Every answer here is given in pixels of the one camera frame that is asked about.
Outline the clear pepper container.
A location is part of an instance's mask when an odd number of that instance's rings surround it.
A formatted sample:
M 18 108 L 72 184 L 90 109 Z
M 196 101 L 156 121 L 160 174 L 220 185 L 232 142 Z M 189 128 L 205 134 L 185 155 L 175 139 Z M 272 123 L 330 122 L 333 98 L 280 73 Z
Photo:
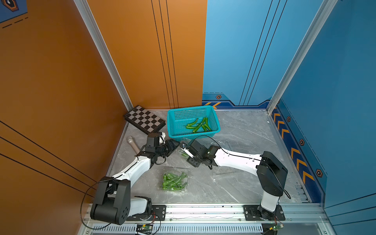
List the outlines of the clear pepper container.
M 176 152 L 184 159 L 189 159 L 191 156 L 184 151 L 181 147 L 177 148 Z
M 158 188 L 167 192 L 185 193 L 189 185 L 189 172 L 179 169 L 163 171 Z

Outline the teal plastic basket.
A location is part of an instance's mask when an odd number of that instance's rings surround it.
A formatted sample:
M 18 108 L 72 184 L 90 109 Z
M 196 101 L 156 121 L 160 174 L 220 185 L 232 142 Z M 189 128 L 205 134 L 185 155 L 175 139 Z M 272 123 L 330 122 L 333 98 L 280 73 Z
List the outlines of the teal plastic basket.
M 167 131 L 177 141 L 199 136 L 213 137 L 221 130 L 219 119 L 212 106 L 171 109 L 167 113 Z

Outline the green pepper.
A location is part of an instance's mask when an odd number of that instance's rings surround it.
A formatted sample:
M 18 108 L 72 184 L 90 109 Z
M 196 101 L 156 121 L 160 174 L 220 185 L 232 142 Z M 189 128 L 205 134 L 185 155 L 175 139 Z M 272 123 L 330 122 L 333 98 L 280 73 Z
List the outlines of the green pepper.
M 208 118 L 207 117 L 204 118 L 204 126 L 207 129 L 207 131 L 211 131 L 211 128 L 209 126 Z
M 186 127 L 187 128 L 191 128 L 193 125 L 195 125 L 196 123 L 198 122 L 198 118 L 195 120 L 195 121 L 193 121 L 193 122 L 191 122 L 191 123 L 188 123 L 187 125 L 186 125 Z
M 204 117 L 202 121 L 197 126 L 194 127 L 193 133 L 196 133 L 201 128 L 201 126 L 205 124 L 205 122 L 206 122 L 206 118 Z

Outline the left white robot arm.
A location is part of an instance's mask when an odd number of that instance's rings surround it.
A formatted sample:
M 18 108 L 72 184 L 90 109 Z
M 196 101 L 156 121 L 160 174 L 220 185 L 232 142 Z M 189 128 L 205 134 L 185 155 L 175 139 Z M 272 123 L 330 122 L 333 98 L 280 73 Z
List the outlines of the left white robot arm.
M 125 169 L 112 177 L 104 176 L 99 182 L 90 218 L 109 224 L 122 225 L 136 216 L 148 220 L 152 216 L 152 202 L 148 197 L 131 197 L 131 188 L 137 180 L 157 163 L 159 157 L 166 159 L 180 145 L 174 139 L 164 139 L 163 133 L 151 133 L 146 144 Z

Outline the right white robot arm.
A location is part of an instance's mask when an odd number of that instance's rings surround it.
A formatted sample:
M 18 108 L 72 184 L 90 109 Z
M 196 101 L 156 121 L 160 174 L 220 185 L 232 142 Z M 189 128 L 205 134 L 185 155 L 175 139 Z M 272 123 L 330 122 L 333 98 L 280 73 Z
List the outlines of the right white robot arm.
M 263 189 L 258 206 L 244 206 L 246 220 L 284 221 L 285 214 L 279 204 L 285 191 L 288 175 L 287 168 L 268 151 L 262 154 L 244 154 L 223 149 L 219 145 L 205 147 L 197 140 L 181 144 L 188 154 L 187 162 L 194 167 L 201 164 L 212 169 L 214 166 L 226 166 L 248 172 L 258 177 Z

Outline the black white checkerboard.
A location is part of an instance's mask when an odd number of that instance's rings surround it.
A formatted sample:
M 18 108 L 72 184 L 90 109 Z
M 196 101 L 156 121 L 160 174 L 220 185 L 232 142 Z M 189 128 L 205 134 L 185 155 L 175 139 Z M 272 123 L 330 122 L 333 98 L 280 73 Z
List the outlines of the black white checkerboard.
M 159 133 L 166 124 L 164 119 L 139 105 L 125 114 L 123 118 L 147 135 Z

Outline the clear pepper container front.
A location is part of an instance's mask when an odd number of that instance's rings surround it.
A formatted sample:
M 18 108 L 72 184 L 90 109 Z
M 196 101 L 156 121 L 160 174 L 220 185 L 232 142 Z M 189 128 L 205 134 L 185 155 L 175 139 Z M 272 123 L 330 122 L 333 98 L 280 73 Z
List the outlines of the clear pepper container front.
M 185 193 L 189 185 L 189 172 L 179 169 L 163 171 L 158 188 L 167 192 Z

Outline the left circuit board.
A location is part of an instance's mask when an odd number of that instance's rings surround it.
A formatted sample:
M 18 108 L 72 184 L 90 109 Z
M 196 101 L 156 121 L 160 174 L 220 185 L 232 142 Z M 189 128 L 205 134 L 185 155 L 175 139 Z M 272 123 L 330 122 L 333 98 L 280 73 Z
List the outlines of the left circuit board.
M 153 225 L 152 224 L 137 224 L 136 235 L 151 235 L 153 233 Z

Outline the circuit board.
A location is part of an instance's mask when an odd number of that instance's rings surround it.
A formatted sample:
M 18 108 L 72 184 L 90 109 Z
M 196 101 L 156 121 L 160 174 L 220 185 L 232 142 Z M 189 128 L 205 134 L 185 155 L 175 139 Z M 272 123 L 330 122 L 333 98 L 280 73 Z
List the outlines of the circuit board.
M 281 229 L 283 229 L 284 228 L 284 224 L 277 224 L 277 225 L 275 225 L 275 226 L 273 226 L 273 227 L 270 227 L 269 228 L 269 230 L 270 231 L 274 231 L 274 232 L 277 232 L 277 231 L 279 231 L 279 230 L 281 230 Z
M 151 235 L 153 233 L 153 225 L 152 224 L 137 224 L 136 235 Z

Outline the right circuit board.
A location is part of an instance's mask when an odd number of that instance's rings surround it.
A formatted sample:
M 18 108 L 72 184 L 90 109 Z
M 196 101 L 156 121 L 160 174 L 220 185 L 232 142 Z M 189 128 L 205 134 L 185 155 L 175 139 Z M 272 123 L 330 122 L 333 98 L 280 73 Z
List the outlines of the right circuit board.
M 281 229 L 283 229 L 284 228 L 284 224 L 277 224 L 277 225 L 275 225 L 275 226 L 273 226 L 273 227 L 270 227 L 269 228 L 269 230 L 270 231 L 274 231 L 274 232 L 277 232 L 277 231 L 279 231 L 279 230 L 281 230 Z

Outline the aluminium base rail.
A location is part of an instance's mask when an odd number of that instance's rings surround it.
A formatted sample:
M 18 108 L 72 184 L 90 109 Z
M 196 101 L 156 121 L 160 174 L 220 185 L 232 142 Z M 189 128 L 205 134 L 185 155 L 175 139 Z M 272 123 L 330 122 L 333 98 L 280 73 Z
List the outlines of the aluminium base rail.
M 239 203 L 156 204 L 148 220 L 133 216 L 122 225 L 90 219 L 84 215 L 80 235 L 136 235 L 137 224 L 152 224 L 152 235 L 334 235 L 336 232 L 319 204 L 281 203 L 284 221 L 246 220 Z M 284 224 L 274 232 L 269 228 Z

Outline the left aluminium frame post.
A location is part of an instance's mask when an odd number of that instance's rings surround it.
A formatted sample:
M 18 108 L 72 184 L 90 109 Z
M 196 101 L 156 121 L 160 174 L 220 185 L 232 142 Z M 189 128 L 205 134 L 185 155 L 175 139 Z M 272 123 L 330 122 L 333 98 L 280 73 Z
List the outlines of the left aluminium frame post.
M 126 109 L 129 111 L 133 109 L 131 99 L 127 93 L 124 83 L 120 77 L 120 74 L 116 68 L 116 65 L 111 57 L 110 51 L 105 43 L 105 40 L 101 34 L 99 26 L 95 20 L 95 17 L 90 9 L 88 1 L 74 0 L 77 10 L 80 13 L 82 20 L 84 21 L 92 40 L 110 74 L 110 77 L 122 99 Z

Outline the aluminium frame post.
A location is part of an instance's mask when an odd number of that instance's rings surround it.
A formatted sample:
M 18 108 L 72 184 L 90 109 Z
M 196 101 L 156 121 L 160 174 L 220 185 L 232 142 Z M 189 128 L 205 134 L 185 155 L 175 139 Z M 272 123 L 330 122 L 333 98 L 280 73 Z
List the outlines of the aluminium frame post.
M 307 32 L 305 33 L 291 63 L 289 64 L 284 76 L 282 77 L 266 111 L 269 115 L 276 108 L 279 100 L 282 98 L 285 90 L 293 79 L 295 73 L 303 62 L 306 54 L 320 33 L 322 27 L 333 11 L 338 0 L 325 0 L 321 3 L 315 17 L 313 18 Z
M 88 1 L 74 0 L 77 10 L 80 13 L 82 20 L 84 21 L 92 40 L 110 74 L 110 77 L 122 99 L 126 109 L 129 111 L 133 109 L 131 99 L 127 93 L 124 83 L 120 77 L 120 74 L 116 68 L 116 65 L 111 57 L 110 51 L 105 43 L 105 40 L 101 34 L 99 26 L 95 20 L 95 17 L 90 9 Z

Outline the right aluminium frame post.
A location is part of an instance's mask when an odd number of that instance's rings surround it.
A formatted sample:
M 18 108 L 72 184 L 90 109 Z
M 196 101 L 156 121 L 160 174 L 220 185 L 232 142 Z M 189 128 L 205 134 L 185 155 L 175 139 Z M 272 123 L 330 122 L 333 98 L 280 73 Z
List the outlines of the right aluminium frame post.
M 269 115 L 276 108 L 279 100 L 282 98 L 285 90 L 293 79 L 295 73 L 303 62 L 306 54 L 320 33 L 322 27 L 333 11 L 338 0 L 325 0 L 321 3 L 315 17 L 313 18 L 307 32 L 305 33 L 291 63 L 289 64 L 284 76 L 282 77 L 266 111 Z

